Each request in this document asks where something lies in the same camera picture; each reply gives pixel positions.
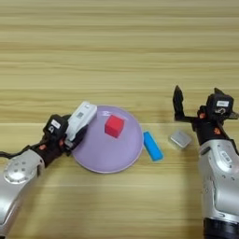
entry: blue rectangular block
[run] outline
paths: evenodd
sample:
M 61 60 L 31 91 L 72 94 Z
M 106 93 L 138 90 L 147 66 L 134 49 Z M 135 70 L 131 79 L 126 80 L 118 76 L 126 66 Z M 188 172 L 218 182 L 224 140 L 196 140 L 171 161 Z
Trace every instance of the blue rectangular block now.
M 150 132 L 144 132 L 144 144 L 148 154 L 153 161 L 158 161 L 163 159 L 163 153 L 157 146 L 157 143 L 151 136 Z

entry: purple bowl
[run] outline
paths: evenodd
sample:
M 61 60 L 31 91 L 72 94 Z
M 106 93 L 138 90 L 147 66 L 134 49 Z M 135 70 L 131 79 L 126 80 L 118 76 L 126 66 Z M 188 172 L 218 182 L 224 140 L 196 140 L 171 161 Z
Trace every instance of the purple bowl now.
M 110 115 L 124 119 L 119 138 L 105 134 L 105 123 Z M 96 118 L 73 155 L 83 167 L 96 173 L 111 174 L 134 164 L 142 148 L 143 133 L 135 117 L 118 107 L 99 105 Z

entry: cable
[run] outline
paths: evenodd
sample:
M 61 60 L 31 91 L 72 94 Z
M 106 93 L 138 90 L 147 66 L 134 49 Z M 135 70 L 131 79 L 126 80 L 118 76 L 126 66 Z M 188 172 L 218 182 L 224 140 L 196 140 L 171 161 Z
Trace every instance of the cable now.
M 43 142 L 40 142 L 38 144 L 35 144 L 35 145 L 32 145 L 32 146 L 26 146 L 23 150 L 21 150 L 20 152 L 18 153 L 7 153 L 7 152 L 4 152 L 4 151 L 0 151 L 0 158 L 6 158 L 6 159 L 9 159 L 11 160 L 12 158 L 14 157 L 17 157 L 19 155 L 21 155 L 23 152 L 25 152 L 26 150 L 28 149 L 31 149 L 31 148 L 37 148 L 37 147 L 40 147 L 42 145 L 45 145 L 48 141 L 43 141 Z

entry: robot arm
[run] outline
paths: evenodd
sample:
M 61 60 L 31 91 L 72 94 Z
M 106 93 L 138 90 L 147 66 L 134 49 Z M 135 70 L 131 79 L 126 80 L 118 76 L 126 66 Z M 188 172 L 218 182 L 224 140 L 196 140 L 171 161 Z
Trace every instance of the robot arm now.
M 224 120 L 236 120 L 233 98 L 215 89 L 197 117 L 185 117 L 183 94 L 176 87 L 175 119 L 189 122 L 200 144 L 199 169 L 203 180 L 204 238 L 239 238 L 239 155 L 223 130 Z
M 80 144 L 96 111 L 96 105 L 83 102 L 71 116 L 53 115 L 39 144 L 15 155 L 0 153 L 11 159 L 0 174 L 0 239 L 8 235 L 24 196 L 35 180 L 56 158 L 63 153 L 70 155 Z

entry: table surface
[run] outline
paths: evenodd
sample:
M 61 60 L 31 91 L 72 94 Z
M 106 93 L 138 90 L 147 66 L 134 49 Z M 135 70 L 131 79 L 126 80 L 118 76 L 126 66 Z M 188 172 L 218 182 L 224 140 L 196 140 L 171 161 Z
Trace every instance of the table surface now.
M 198 144 L 175 123 L 172 94 L 195 115 L 214 87 L 239 109 L 238 0 L 13 0 L 0 2 L 0 146 L 37 142 L 53 113 L 83 100 L 117 105 L 165 154 L 115 175 L 61 157 L 26 196 L 9 239 L 202 238 Z M 239 142 L 239 122 L 226 123 Z M 175 149 L 185 130 L 193 143 Z M 1 171 L 7 160 L 0 159 Z

